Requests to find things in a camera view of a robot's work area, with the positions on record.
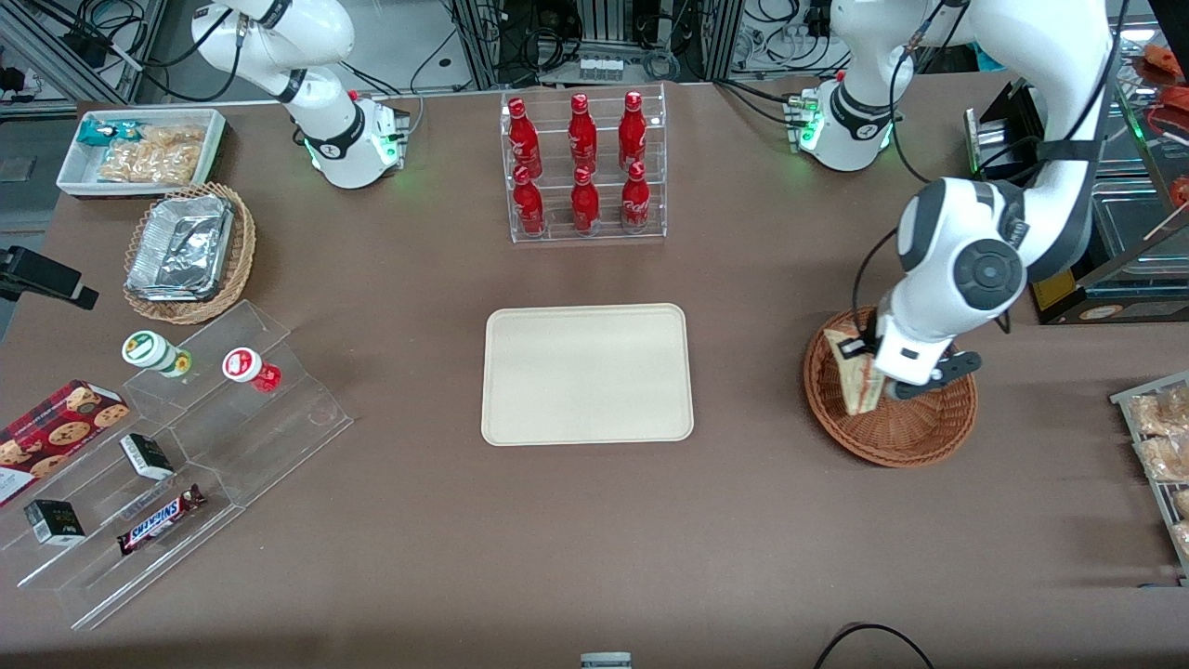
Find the acrylic display stand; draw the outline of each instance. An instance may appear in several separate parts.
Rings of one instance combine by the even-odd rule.
[[[133,377],[124,396],[136,415],[0,509],[5,569],[21,587],[56,592],[74,629],[93,629],[346,430],[352,419],[284,343],[288,333],[243,301],[180,345],[194,356],[185,377]],[[275,392],[222,375],[222,359],[237,347],[281,368]],[[119,444],[128,433],[153,437],[175,474],[159,482],[137,475]],[[120,555],[117,536],[194,484],[206,504],[140,550]],[[24,513],[33,499],[70,503],[87,538],[70,548],[39,544]]]
[[[648,225],[643,232],[630,234],[619,225],[619,208],[623,196],[623,184],[628,175],[619,169],[619,119],[623,116],[623,96],[629,90],[638,90],[643,96],[643,113],[648,122],[644,134],[644,179],[650,190],[648,206]],[[556,91],[517,90],[504,93],[499,115],[499,139],[503,143],[504,187],[508,191],[508,219],[512,241],[549,242],[575,241],[592,244],[606,240],[637,240],[663,238],[668,232],[668,207],[666,201],[666,183],[668,168],[666,164],[665,133],[668,118],[665,111],[665,89],[659,84],[650,86],[608,86],[583,89],[589,96],[590,114],[598,128],[598,163],[594,172],[594,187],[599,194],[602,225],[597,234],[583,236],[574,229],[573,209],[570,203],[570,191],[574,185],[574,160],[570,154],[570,97],[558,97]],[[528,118],[536,126],[541,143],[542,173],[536,187],[541,190],[545,203],[546,232],[541,236],[524,234],[516,206],[512,201],[512,158],[508,131],[511,116],[508,114],[508,100],[521,97],[528,111]]]

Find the brown table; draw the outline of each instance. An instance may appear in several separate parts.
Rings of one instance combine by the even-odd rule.
[[[1001,82],[914,82],[916,166],[956,173],[960,113]],[[1009,337],[962,339],[986,368],[952,459],[857,461],[809,415],[800,360],[918,184],[892,151],[862,173],[791,156],[711,86],[668,95],[669,238],[577,248],[508,240],[496,95],[432,99],[409,168],[359,191],[310,169],[281,107],[225,107],[222,181],[259,226],[245,296],[358,423],[95,632],[6,579],[0,665],[565,668],[623,649],[642,669],[807,667],[855,620],[949,667],[1183,665],[1189,592],[1135,588],[1171,583],[1175,556],[1106,398],[1183,370],[1189,328],[1043,328],[1023,299]],[[153,323],[119,285],[144,207],[59,201],[44,250],[102,296],[89,313],[23,299],[5,417],[68,379],[131,375],[118,345]],[[881,253],[867,296],[899,274]],[[491,311],[658,301],[687,315],[692,437],[483,441]],[[864,635],[831,667],[917,665]]]

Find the beige tray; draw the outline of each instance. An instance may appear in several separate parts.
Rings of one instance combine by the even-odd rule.
[[[501,309],[487,318],[489,444],[680,442],[692,431],[677,304]]]

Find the white robotic arm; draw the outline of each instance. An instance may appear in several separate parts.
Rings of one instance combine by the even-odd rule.
[[[952,42],[976,38],[1043,96],[1045,160],[1025,189],[942,178],[910,201],[897,233],[907,276],[880,301],[875,330],[875,366],[899,383],[889,391],[901,398],[970,372],[969,365],[946,365],[954,339],[1007,310],[1027,279],[1068,267],[1089,239],[1087,202],[1105,96],[1099,81],[1113,57],[1103,0],[835,0],[831,24],[843,18],[853,67],[841,83],[816,91],[820,119],[803,135],[803,147],[810,144],[835,169],[869,164],[891,121],[888,89],[905,29],[919,30],[942,2],[921,39],[940,42],[967,1]],[[940,21],[946,12],[951,18]],[[906,83],[897,78],[893,96]]]
[[[232,14],[224,19],[228,10]],[[346,59],[354,48],[354,27],[342,5],[228,0],[194,13],[195,40],[212,29],[199,46],[202,57],[281,101],[327,181],[359,188],[402,166],[407,119],[372,100],[353,99],[325,67]]]

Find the white tray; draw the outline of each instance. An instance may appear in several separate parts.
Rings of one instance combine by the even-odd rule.
[[[489,444],[680,442],[692,431],[677,304],[501,309],[487,318]]]
[[[107,157],[107,146],[90,146],[80,141],[70,141],[65,160],[58,171],[57,184],[63,193],[76,197],[136,197],[144,195],[164,195],[181,190],[187,185],[207,182],[210,169],[219,152],[219,140],[222,138],[227,121],[224,115],[210,108],[183,107],[180,109],[111,109],[87,112],[78,126],[90,119],[99,120],[138,120],[151,125],[178,126],[197,125],[207,130],[202,139],[202,151],[194,169],[189,184],[169,183],[113,183],[99,179],[99,168]]]

